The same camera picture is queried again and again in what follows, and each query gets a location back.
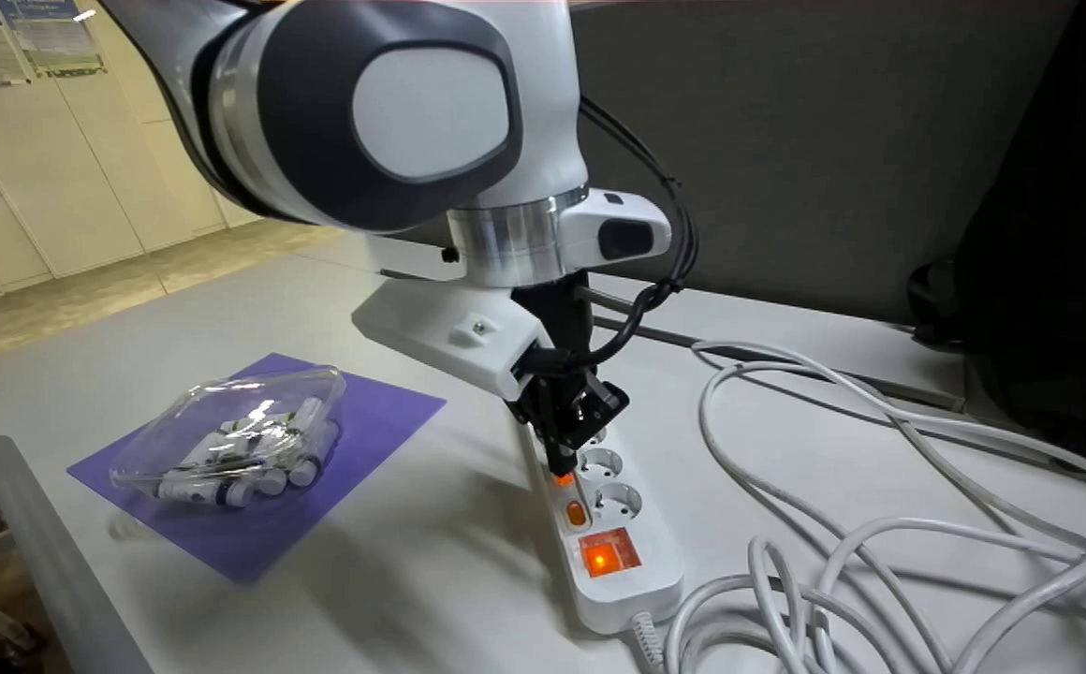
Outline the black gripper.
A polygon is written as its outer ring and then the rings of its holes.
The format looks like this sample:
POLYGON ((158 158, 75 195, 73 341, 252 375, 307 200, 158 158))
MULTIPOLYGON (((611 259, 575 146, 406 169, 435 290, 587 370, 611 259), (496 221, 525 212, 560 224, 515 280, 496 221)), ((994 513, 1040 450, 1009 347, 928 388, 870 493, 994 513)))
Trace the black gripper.
POLYGON ((593 305, 585 294, 585 274, 515 294, 515 301, 548 330, 548 345, 536 345, 522 361, 527 388, 515 411, 545 443, 556 477, 571 477, 578 467, 578 450, 628 405, 626 388, 598 380, 598 365, 593 361, 593 305))

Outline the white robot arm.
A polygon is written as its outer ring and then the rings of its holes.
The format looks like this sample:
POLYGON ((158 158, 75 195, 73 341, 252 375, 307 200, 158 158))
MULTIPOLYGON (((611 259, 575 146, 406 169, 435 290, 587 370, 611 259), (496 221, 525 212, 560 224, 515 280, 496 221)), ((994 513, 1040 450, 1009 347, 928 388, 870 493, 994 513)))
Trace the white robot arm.
POLYGON ((511 405, 565 477, 621 410, 580 301, 673 221, 594 189, 571 0, 101 0, 195 169, 304 224, 451 224, 452 280, 395 276, 356 330, 511 405))

